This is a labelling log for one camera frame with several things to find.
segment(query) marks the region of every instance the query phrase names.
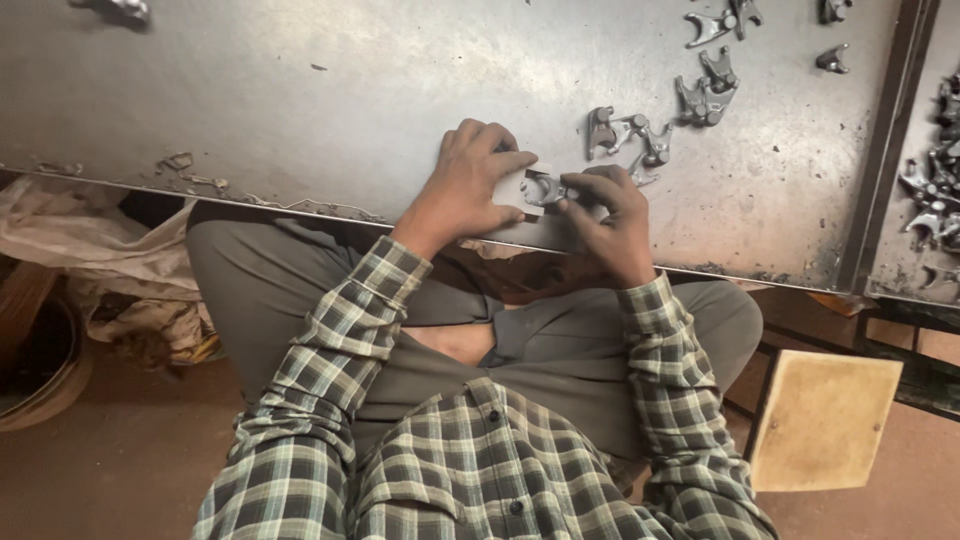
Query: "metal table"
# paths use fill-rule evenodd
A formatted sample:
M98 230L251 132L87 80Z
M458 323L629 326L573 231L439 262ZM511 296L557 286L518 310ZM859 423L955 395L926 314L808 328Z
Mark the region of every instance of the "metal table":
M678 128L673 159L644 188L654 255L666 267L838 290L900 1L858 5L832 26L818 24L814 0L757 3L763 26L706 46L716 57L729 44L742 80L723 121ZM140 33L64 0L0 3L3 168L80 163L84 180L215 198L213 187L155 174L164 156L191 152L189 171L227 180L233 202L310 198L363 209L319 208L334 218L389 224L464 117L504 124L555 171L588 165L595 107L662 126L680 109L674 78L704 74L702 48L684 48L696 36L684 14L726 2L151 7L153 27ZM844 42L850 74L814 67ZM638 152L634 139L594 163L627 166ZM491 239L577 249L549 215Z
M906 104L905 115L909 117L899 156L894 166L885 174L883 181L890 183L889 198L885 199L885 212L877 218L879 238L876 259L871 267L865 292L870 296L899 298L929 302L938 305L960 306L958 286L947 284L936 288L922 289L927 274L923 265L952 269L960 265L960 257L942 251L918 252L916 232L904 233L903 227L917 210L906 191L895 184L897 171L905 169L906 160L913 158L926 170L926 153L935 144L940 144L940 126L934 118L940 112L937 99L940 83L960 68L960 51L957 50L956 28L960 24L960 2L942 2L932 27L929 46L925 51L917 82L916 99Z

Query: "man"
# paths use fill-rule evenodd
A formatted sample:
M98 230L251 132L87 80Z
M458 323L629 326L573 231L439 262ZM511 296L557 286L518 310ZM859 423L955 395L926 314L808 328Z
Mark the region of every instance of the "man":
M197 206L187 245L251 406L195 538L776 537L684 309L703 314L729 385L759 339L756 305L726 282L682 285L678 301L622 168L562 176L609 209L603 224L561 203L621 290L507 310L437 257L521 221L491 195L536 160L502 126L465 120L363 256L312 221Z

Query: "man's left hand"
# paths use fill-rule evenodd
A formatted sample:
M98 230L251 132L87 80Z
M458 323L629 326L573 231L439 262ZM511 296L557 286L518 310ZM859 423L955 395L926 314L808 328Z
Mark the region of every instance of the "man's left hand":
M444 135L437 168L390 236L431 259L453 240L523 221L523 210L493 203L493 188L537 159L519 152L516 138L500 124L464 120Z

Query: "hand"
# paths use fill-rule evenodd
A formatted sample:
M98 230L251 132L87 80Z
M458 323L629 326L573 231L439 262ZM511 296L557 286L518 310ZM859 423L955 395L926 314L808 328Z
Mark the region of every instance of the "hand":
M495 153L498 148L506 151ZM500 124L464 120L457 131L444 135L437 168L397 220L391 237L431 259L457 238L523 221L523 210L493 203L493 188L537 159L531 152L519 152L514 136Z
M591 167L561 175L561 182L581 193L591 193L610 211L597 223L575 201L561 200L560 210L570 218L591 253L607 265L624 288L645 285L657 278L650 254L649 204L623 167Z

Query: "trousers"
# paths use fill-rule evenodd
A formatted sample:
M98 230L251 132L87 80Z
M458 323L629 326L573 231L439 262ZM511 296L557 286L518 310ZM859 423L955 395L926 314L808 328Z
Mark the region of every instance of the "trousers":
M273 378L304 315L375 240L355 236L321 218L203 201L194 207L186 237L191 265L248 404ZM492 323L496 345L471 367L402 331L356 413L358 456L413 407L489 377L561 414L625 467L645 463L614 291L585 289L505 309L456 261L433 262L404 326ZM693 315L696 337L726 390L760 340L759 308L722 280L676 285L674 294Z

